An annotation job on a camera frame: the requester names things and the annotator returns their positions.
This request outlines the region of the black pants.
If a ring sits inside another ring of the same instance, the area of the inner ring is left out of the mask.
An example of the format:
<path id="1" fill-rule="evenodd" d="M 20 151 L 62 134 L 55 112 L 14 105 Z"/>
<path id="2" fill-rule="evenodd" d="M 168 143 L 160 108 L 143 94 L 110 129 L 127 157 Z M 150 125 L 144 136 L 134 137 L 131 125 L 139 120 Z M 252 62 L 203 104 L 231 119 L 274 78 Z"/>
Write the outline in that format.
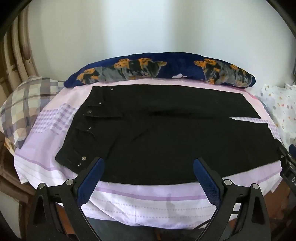
<path id="1" fill-rule="evenodd" d="M 75 173 L 96 157 L 102 180 L 132 185 L 195 181 L 202 158 L 226 177 L 276 162 L 266 123 L 242 94 L 177 85 L 93 87 L 56 161 Z"/>

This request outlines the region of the white dotted cloth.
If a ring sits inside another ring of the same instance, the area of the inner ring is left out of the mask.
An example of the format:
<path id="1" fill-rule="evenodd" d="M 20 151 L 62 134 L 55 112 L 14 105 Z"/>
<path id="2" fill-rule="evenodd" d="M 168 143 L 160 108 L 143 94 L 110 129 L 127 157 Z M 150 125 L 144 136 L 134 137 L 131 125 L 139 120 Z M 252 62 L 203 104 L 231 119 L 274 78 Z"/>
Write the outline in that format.
<path id="1" fill-rule="evenodd" d="M 267 107 L 284 146 L 289 148 L 290 145 L 295 145 L 295 85 L 287 83 L 284 87 L 265 85 L 261 89 L 259 99 Z"/>

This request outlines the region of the purple checked bed sheet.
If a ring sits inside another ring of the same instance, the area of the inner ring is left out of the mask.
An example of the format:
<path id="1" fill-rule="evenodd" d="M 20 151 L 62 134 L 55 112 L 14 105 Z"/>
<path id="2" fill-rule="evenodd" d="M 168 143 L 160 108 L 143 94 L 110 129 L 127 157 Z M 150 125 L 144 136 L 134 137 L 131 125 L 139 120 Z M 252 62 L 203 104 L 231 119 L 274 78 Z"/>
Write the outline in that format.
<path id="1" fill-rule="evenodd" d="M 48 186 L 55 186 L 63 184 L 69 178 L 75 178 L 77 174 L 55 161 L 74 114 L 89 96 L 93 86 L 114 88 L 118 85 L 132 84 L 180 85 L 242 94 L 261 119 L 237 118 L 236 120 L 268 123 L 273 136 L 280 139 L 278 129 L 259 99 L 237 88 L 182 79 L 141 79 L 64 88 L 39 113 L 25 143 L 21 149 L 16 149 L 14 166 L 20 182 L 37 188 L 43 182 Z M 262 193 L 266 195 L 269 191 L 274 192 L 280 184 L 280 169 L 278 161 L 225 178 L 241 186 L 257 183 Z M 201 186 L 197 183 L 141 186 L 100 181 L 90 201 L 82 206 L 82 210 L 87 217 L 118 221 L 126 225 L 188 229 L 209 219 L 214 213 L 215 206 L 208 202 Z"/>

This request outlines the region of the plaid pillow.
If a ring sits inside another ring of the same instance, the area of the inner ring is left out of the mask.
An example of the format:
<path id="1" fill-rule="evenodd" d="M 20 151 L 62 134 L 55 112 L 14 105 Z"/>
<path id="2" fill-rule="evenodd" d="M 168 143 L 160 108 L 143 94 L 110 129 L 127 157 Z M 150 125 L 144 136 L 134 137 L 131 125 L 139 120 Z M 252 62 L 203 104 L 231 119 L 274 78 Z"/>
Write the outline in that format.
<path id="1" fill-rule="evenodd" d="M 30 77 L 1 106 L 1 132 L 21 148 L 43 108 L 64 88 L 64 81 Z"/>

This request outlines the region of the navy orange patterned blanket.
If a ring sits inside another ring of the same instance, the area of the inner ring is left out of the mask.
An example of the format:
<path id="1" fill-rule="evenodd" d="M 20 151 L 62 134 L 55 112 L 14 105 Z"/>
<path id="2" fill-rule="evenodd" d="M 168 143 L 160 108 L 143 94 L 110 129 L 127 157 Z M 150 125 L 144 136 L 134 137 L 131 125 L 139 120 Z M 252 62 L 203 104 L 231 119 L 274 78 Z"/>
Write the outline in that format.
<path id="1" fill-rule="evenodd" d="M 117 82 L 142 78 L 188 78 L 209 84 L 248 88 L 255 77 L 244 69 L 210 57 L 185 52 L 142 53 L 90 63 L 72 74 L 66 88 L 97 82 Z"/>

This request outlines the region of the brown wooden bed frame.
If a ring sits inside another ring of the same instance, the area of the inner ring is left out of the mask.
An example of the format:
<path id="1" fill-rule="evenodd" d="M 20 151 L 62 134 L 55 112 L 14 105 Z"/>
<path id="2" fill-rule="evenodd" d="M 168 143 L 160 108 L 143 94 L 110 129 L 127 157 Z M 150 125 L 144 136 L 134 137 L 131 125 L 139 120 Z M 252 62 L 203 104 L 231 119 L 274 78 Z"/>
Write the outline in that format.
<path id="1" fill-rule="evenodd" d="M 1 214 L 16 237 L 26 237 L 29 210 L 35 189 L 22 184 L 16 173 L 14 157 L 1 140 Z"/>

